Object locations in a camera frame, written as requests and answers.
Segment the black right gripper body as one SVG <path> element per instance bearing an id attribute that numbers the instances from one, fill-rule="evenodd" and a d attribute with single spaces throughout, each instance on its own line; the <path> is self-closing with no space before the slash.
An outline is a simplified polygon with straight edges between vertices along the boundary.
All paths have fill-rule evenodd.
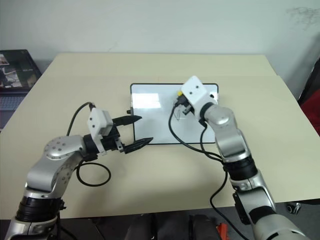
<path id="1" fill-rule="evenodd" d="M 187 115 L 189 113 L 194 114 L 194 108 L 187 99 L 183 101 L 182 105 L 184 107 L 184 109 L 182 111 L 184 115 Z"/>

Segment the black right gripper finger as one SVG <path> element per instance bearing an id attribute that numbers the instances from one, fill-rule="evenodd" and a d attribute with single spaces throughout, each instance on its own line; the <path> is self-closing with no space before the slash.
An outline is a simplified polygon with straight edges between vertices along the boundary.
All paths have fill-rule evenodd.
<path id="1" fill-rule="evenodd" d="M 178 106 L 187 106 L 187 98 L 184 95 L 180 95 L 176 98 L 175 102 L 173 103 L 174 107 Z"/>

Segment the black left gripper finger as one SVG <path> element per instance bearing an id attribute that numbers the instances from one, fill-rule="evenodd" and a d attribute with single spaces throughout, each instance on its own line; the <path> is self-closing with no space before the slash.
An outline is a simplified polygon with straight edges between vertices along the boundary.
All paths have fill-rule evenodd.
<path id="1" fill-rule="evenodd" d="M 123 146 L 123 151 L 125 154 L 129 154 L 131 152 L 137 151 L 144 146 L 148 145 L 154 138 L 153 137 L 145 137 L 138 140 L 135 140 L 133 143 L 129 145 Z"/>
<path id="2" fill-rule="evenodd" d="M 139 115 L 126 115 L 126 116 L 113 118 L 112 121 L 114 126 L 117 127 L 117 126 L 131 125 L 139 121 L 140 119 L 142 119 L 142 117 Z"/>

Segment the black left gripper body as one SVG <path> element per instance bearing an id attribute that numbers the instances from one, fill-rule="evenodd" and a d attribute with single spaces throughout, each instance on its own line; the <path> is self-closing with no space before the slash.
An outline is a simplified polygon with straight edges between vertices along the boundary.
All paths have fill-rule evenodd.
<path id="1" fill-rule="evenodd" d="M 124 152 L 123 143 L 120 140 L 120 133 L 116 126 L 113 126 L 108 135 L 103 135 L 100 140 L 105 151 Z"/>

